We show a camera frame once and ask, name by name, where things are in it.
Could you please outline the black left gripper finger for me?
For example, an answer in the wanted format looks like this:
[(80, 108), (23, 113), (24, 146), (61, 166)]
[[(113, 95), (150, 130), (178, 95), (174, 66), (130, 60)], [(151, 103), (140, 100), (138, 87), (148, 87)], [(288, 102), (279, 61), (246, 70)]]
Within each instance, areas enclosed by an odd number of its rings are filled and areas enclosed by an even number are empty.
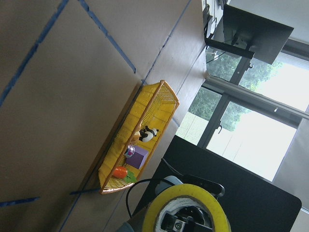
[(163, 217), (166, 232), (213, 232), (208, 214), (197, 206), (181, 208), (176, 213), (167, 211)]

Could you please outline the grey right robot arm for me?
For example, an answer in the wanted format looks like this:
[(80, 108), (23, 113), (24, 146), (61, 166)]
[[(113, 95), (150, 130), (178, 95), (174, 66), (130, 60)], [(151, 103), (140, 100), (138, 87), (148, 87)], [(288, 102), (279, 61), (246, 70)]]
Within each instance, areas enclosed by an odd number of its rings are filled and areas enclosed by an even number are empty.
[(157, 182), (155, 198), (119, 232), (229, 232), (229, 221), (218, 202), (225, 193), (220, 184), (195, 176), (145, 179)]

